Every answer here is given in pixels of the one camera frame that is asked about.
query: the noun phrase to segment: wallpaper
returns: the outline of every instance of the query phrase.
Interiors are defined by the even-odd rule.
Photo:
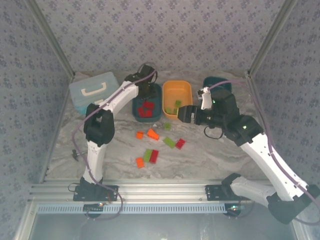
[[[276,149],[299,176],[320,187],[319,0],[298,1],[254,79]],[[320,239],[319,228],[315,235]]]
[[[248,69],[283,0],[36,0],[74,71]]]
[[[2,0],[0,22],[0,239],[10,240],[69,80],[23,0]]]

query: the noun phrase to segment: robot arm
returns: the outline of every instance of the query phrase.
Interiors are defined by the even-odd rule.
[[[268,149],[268,138],[257,121],[241,115],[235,96],[228,90],[218,90],[211,95],[208,87],[198,91],[201,106],[189,105],[179,108],[178,118],[185,123],[221,128],[224,135],[243,149],[261,168],[272,183],[272,187],[249,181],[233,173],[222,181],[225,193],[251,199],[270,210],[284,224],[290,223],[311,200],[292,183],[272,159]],[[281,167],[313,197],[320,195],[316,185],[308,185],[286,164],[275,149],[273,154]]]
[[[83,129],[88,144],[88,164],[94,179],[98,182],[102,182],[103,178],[102,166],[107,145],[115,135],[114,116],[137,96],[142,99],[153,97],[155,91],[151,81],[154,75],[157,77],[157,72],[151,66],[144,65],[140,72],[127,76],[120,88],[105,101],[87,107],[86,117],[105,105],[85,122]],[[148,76],[148,79],[134,83]],[[87,186],[94,184],[87,168],[81,180]]]

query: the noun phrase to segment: red block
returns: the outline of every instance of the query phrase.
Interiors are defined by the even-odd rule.
[[[157,161],[158,154],[159,154],[159,151],[157,151],[157,150],[152,150],[149,163],[155,164],[156,161]]]
[[[181,149],[185,143],[186,141],[180,138],[179,141],[175,144],[175,147],[177,149]]]
[[[142,107],[153,110],[155,108],[155,104],[153,102],[145,101]]]
[[[145,111],[145,117],[146,118],[151,118],[152,117],[152,110]]]
[[[145,110],[143,107],[138,107],[138,114],[140,118],[144,118],[145,117]]]

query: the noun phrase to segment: plastic bin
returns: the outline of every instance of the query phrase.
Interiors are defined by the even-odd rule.
[[[168,119],[178,119],[178,113],[166,113],[166,108],[173,112],[177,100],[181,101],[181,107],[193,104],[191,85],[183,80],[166,81],[162,90],[162,110]]]
[[[110,97],[119,88],[112,72],[93,76],[69,85],[74,108],[85,115],[89,104],[99,104]]]
[[[147,99],[148,102],[154,103],[154,109],[152,110],[152,117],[140,117],[138,114],[138,108],[142,107],[145,100],[135,97],[132,100],[132,115],[135,120],[140,123],[154,123],[159,121],[162,113],[162,89],[157,83],[154,84],[155,91],[158,93],[157,97]]]
[[[211,87],[217,83],[220,83],[222,81],[227,81],[228,79],[222,78],[222,77],[215,77],[215,76],[208,76],[203,80],[203,85],[202,87]],[[215,88],[211,89],[210,92],[213,93],[217,90],[220,89],[226,89],[229,90],[230,92],[232,91],[232,86],[231,83],[224,83],[220,86],[216,86]]]

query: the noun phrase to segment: light blue box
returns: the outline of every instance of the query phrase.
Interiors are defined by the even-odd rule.
[[[110,97],[119,88],[119,83],[112,72],[93,76],[69,85],[74,108],[85,115],[89,104],[98,105]]]

